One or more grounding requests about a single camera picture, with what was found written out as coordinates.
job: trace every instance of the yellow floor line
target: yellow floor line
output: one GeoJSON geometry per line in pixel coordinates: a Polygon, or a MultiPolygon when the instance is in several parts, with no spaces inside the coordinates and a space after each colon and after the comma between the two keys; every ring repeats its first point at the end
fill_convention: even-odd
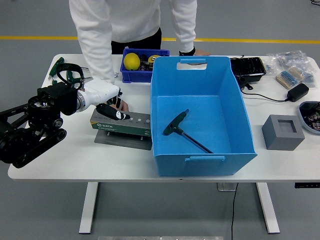
{"type": "MultiPolygon", "coordinates": [[[[0,36],[0,40],[78,40],[76,36],[0,36]]],[[[163,42],[175,42],[175,37],[163,37],[163,42]]],[[[253,38],[196,38],[195,42],[263,43],[263,44],[320,44],[320,40],[253,39],[253,38]]]]}

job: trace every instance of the person's hand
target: person's hand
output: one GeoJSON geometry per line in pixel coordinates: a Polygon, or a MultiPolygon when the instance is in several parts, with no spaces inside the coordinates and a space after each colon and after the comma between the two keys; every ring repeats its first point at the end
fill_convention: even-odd
{"type": "Polygon", "coordinates": [[[203,51],[201,49],[196,49],[195,50],[195,56],[210,56],[211,53],[208,51],[203,51]]]}
{"type": "Polygon", "coordinates": [[[113,107],[114,109],[117,109],[117,110],[120,110],[120,111],[129,112],[129,106],[128,106],[128,104],[127,104],[125,101],[123,101],[123,100],[121,100],[121,103],[120,103],[120,107],[119,107],[119,108],[117,108],[115,104],[112,104],[112,105],[110,105],[110,106],[113,107]]]}

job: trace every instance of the grey floor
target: grey floor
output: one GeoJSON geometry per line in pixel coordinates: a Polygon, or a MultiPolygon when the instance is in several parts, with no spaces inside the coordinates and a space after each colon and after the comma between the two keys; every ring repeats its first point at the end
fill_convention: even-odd
{"type": "MultiPolygon", "coordinates": [[[[163,37],[174,37],[167,1],[161,3],[161,10],[163,37]]],[[[199,0],[196,32],[198,38],[319,40],[319,20],[320,6],[309,0],[199,0]]],[[[0,1],[0,22],[0,36],[77,35],[65,0],[0,1]]],[[[319,44],[197,42],[195,46],[213,55],[301,50],[320,65],[319,44]]],[[[162,48],[178,53],[175,42],[164,42],[162,48]]],[[[0,111],[36,95],[55,55],[79,53],[76,40],[0,40],[0,111]]],[[[0,162],[1,240],[231,239],[234,193],[218,192],[214,183],[101,183],[92,232],[81,235],[86,183],[15,182],[8,177],[8,168],[0,162]]],[[[233,239],[319,239],[320,190],[295,189],[293,182],[268,186],[281,233],[267,233],[255,184],[240,183],[233,239]]]]}

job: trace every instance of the table leg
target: table leg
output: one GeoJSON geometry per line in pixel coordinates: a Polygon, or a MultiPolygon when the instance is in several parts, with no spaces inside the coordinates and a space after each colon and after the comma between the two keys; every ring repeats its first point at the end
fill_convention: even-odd
{"type": "Polygon", "coordinates": [[[94,217],[98,182],[88,182],[84,199],[79,234],[90,234],[94,217]]]}
{"type": "Polygon", "coordinates": [[[278,221],[270,197],[268,185],[266,182],[257,182],[256,187],[258,189],[267,231],[269,234],[279,234],[280,230],[278,221]]]}

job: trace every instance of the person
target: person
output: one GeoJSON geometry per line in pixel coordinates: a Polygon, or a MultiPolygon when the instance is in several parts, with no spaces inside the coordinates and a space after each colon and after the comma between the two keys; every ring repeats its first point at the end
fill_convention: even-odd
{"type": "MultiPolygon", "coordinates": [[[[115,82],[112,54],[122,54],[125,47],[161,49],[160,3],[161,0],[69,0],[78,41],[94,79],[115,82]]],[[[169,3],[179,54],[210,55],[194,47],[197,0],[169,3]]],[[[121,110],[129,110],[125,102],[121,110]]]]}

